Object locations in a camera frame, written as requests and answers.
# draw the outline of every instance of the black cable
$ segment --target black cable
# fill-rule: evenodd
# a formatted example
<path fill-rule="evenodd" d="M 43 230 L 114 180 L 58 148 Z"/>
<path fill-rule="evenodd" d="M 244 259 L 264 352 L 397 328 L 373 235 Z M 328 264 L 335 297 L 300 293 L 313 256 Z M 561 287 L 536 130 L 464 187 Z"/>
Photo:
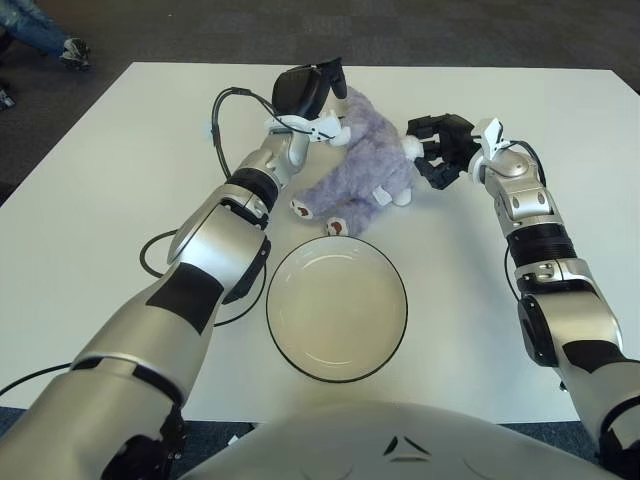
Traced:
<path fill-rule="evenodd" d="M 71 366 L 70 363 L 63 363 L 61 365 L 56 365 L 55 367 L 45 368 L 43 370 L 38 370 L 37 372 L 30 373 L 29 375 L 25 375 L 24 377 L 19 378 L 15 382 L 10 383 L 6 387 L 4 387 L 2 390 L 0 390 L 0 397 L 5 393 L 7 393 L 9 390 L 12 390 L 18 385 L 26 382 L 27 380 L 31 380 L 32 378 L 39 377 L 40 375 L 44 375 L 45 373 L 55 372 L 56 370 L 63 370 L 65 368 L 69 368 L 70 366 Z"/>
<path fill-rule="evenodd" d="M 287 125 L 282 120 L 280 120 L 280 118 L 278 118 L 278 116 L 275 113 L 275 109 L 273 108 L 273 105 L 264 97 L 261 97 L 256 93 L 253 93 L 248 88 L 227 87 L 218 94 L 218 96 L 213 102 L 213 108 L 211 109 L 211 136 L 213 138 L 213 147 L 215 148 L 216 154 L 218 155 L 218 161 L 220 162 L 220 168 L 222 168 L 222 173 L 224 174 L 227 180 L 231 178 L 231 171 L 229 170 L 227 160 L 224 156 L 224 151 L 222 150 L 222 135 L 220 133 L 220 122 L 218 117 L 220 116 L 220 108 L 222 107 L 222 103 L 227 97 L 231 95 L 251 97 L 257 100 L 258 103 L 262 105 L 262 107 L 269 113 L 269 115 L 271 115 L 275 119 L 276 122 L 278 122 L 284 128 L 291 130 L 292 132 L 302 133 L 304 135 L 317 134 L 317 135 L 320 135 L 321 137 L 324 137 L 327 140 L 331 140 L 332 138 L 334 138 L 330 135 L 327 135 L 324 132 L 308 132 L 305 130 L 294 128 L 291 125 Z"/>
<path fill-rule="evenodd" d="M 540 157 L 538 157 L 538 154 L 533 149 L 533 147 L 529 145 L 527 142 L 525 142 L 524 140 L 512 140 L 509 147 L 513 145 L 519 145 L 522 148 L 524 148 L 527 151 L 527 153 L 531 156 L 531 158 L 535 160 L 535 162 L 538 164 L 538 175 L 540 175 L 540 183 L 542 184 L 543 187 L 546 187 L 547 176 L 544 174 L 544 168 L 542 168 L 542 162 L 540 161 Z"/>
<path fill-rule="evenodd" d="M 158 272 L 157 270 L 154 270 L 147 263 L 147 250 L 149 250 L 149 248 L 151 248 L 151 246 L 154 243 L 156 243 L 158 240 L 162 240 L 163 238 L 170 237 L 171 235 L 175 235 L 177 232 L 178 230 L 169 230 L 168 232 L 164 232 L 159 235 L 156 235 L 147 243 L 145 243 L 144 246 L 140 249 L 140 255 L 138 257 L 138 259 L 140 260 L 140 266 L 142 266 L 144 271 L 147 272 L 149 275 L 156 278 L 162 277 L 162 273 Z"/>
<path fill-rule="evenodd" d="M 509 245 L 507 245 L 507 249 L 504 252 L 504 276 L 507 277 L 507 283 L 509 284 L 509 288 L 511 289 L 511 293 L 513 293 L 513 298 L 516 299 L 516 302 L 520 301 L 518 298 L 518 294 L 516 293 L 515 288 L 513 288 L 513 284 L 511 283 L 511 277 L 509 277 L 509 270 L 507 268 L 507 259 L 509 258 Z"/>
<path fill-rule="evenodd" d="M 177 230 L 169 230 L 168 232 L 164 232 L 164 233 L 161 233 L 159 235 L 156 235 L 155 237 L 153 237 L 149 241 L 147 241 L 147 243 L 145 243 L 144 246 L 140 249 L 140 255 L 139 255 L 140 265 L 145 270 L 145 272 L 147 272 L 149 275 L 152 275 L 152 276 L 154 276 L 156 278 L 160 278 L 160 277 L 162 277 L 163 274 L 158 272 L 157 270 L 154 270 L 153 268 L 151 268 L 149 266 L 149 264 L 147 263 L 147 251 L 157 241 L 162 240 L 163 238 L 166 238 L 166 237 L 170 237 L 171 235 L 175 235 L 176 232 L 177 232 Z M 262 274 L 262 286 L 260 287 L 260 291 L 258 292 L 258 296 L 253 301 L 253 303 L 251 305 L 249 305 L 249 307 L 247 307 L 247 309 L 244 312 L 240 313 L 239 315 L 236 315 L 233 318 L 230 318 L 229 320 L 224 320 L 222 322 L 215 323 L 213 325 L 214 327 L 222 327 L 223 325 L 229 325 L 230 323 L 235 322 L 236 320 L 240 320 L 247 313 L 249 313 L 253 307 L 256 306 L 256 303 L 258 303 L 258 300 L 260 300 L 260 297 L 262 297 L 262 293 L 264 292 L 264 287 L 267 284 L 267 266 L 266 265 L 262 268 L 262 271 L 263 271 L 263 274 Z"/>
<path fill-rule="evenodd" d="M 213 326 L 222 327 L 224 325 L 229 325 L 230 323 L 233 323 L 236 320 L 240 320 L 242 317 L 244 317 L 247 313 L 251 311 L 253 307 L 256 306 L 256 303 L 258 303 L 258 300 L 260 300 L 260 297 L 262 297 L 262 292 L 264 292 L 264 287 L 266 284 L 267 284 L 267 264 L 265 263 L 264 267 L 262 267 L 262 286 L 260 287 L 260 291 L 258 292 L 258 295 L 256 296 L 255 300 L 251 303 L 251 305 L 249 305 L 244 312 L 236 315 L 235 317 L 230 318 L 229 320 L 225 320 L 224 322 L 214 323 Z"/>

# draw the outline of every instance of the jeans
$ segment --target jeans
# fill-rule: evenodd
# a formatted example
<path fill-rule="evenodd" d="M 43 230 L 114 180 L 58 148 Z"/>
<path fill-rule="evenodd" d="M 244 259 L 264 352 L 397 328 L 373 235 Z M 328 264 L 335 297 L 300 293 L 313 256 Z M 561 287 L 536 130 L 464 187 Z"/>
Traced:
<path fill-rule="evenodd" d="M 12 37 L 55 58 L 69 38 L 33 0 L 0 0 L 0 25 Z"/>

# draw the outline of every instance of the floor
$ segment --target floor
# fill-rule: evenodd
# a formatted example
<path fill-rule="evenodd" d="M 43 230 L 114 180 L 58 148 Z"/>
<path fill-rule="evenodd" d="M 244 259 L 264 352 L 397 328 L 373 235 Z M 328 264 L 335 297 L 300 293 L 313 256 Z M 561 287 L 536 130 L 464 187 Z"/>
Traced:
<path fill-rule="evenodd" d="M 89 43 L 93 68 L 67 71 L 17 42 L 0 57 L 0 79 L 17 102 L 0 113 L 0 182 L 9 184 L 22 181 L 132 61 L 302 64 L 342 55 L 348 65 L 604 68 L 640 90 L 638 0 L 38 3 Z M 20 413 L 0 409 L 0 435 Z M 248 431 L 191 427 L 174 477 Z M 510 428 L 594 460 L 578 423 Z"/>

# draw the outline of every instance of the plush toy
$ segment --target plush toy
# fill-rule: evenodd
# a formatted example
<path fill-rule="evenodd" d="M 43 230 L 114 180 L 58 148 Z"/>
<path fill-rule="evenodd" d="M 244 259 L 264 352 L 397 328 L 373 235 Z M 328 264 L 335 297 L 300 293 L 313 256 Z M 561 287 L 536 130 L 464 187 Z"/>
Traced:
<path fill-rule="evenodd" d="M 349 87 L 340 141 L 344 161 L 313 187 L 297 192 L 291 209 L 301 218 L 326 219 L 329 235 L 359 235 L 389 203 L 411 201 L 413 160 L 423 155 L 416 137 L 400 137 L 363 94 Z"/>

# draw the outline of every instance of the shoe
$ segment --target shoe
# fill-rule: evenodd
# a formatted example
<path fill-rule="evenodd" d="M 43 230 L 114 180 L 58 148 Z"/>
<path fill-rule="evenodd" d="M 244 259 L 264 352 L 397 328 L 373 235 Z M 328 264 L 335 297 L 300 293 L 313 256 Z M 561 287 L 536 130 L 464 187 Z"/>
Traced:
<path fill-rule="evenodd" d="M 87 70 L 90 67 L 90 52 L 83 40 L 68 38 L 64 42 L 64 52 L 60 55 L 60 61 L 71 70 Z"/>
<path fill-rule="evenodd" d="M 7 92 L 0 87 L 0 112 L 13 107 L 15 104 L 16 103 L 11 100 L 11 97 L 7 95 Z"/>

